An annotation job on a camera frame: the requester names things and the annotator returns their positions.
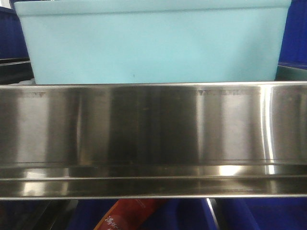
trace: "stainless steel surface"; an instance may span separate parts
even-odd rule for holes
[[[0,87],[0,197],[307,195],[307,81]]]

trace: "stainless steel shelf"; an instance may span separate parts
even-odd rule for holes
[[[0,199],[307,196],[307,81],[0,86]]]

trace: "red package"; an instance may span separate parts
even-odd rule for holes
[[[166,201],[166,199],[118,200],[94,230],[137,230]]]

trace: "blue plastic bin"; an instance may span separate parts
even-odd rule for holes
[[[26,57],[24,35],[15,10],[0,7],[0,59]]]
[[[307,0],[293,0],[289,8],[280,62],[307,64]]]
[[[81,200],[66,230],[92,230],[115,200]],[[216,230],[204,199],[171,199],[154,212],[142,230]]]
[[[272,81],[291,0],[17,2],[38,84]]]
[[[223,199],[231,230],[306,230],[307,198]]]

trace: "light blue plastic container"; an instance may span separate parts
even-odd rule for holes
[[[291,0],[15,4],[38,84],[271,81]]]

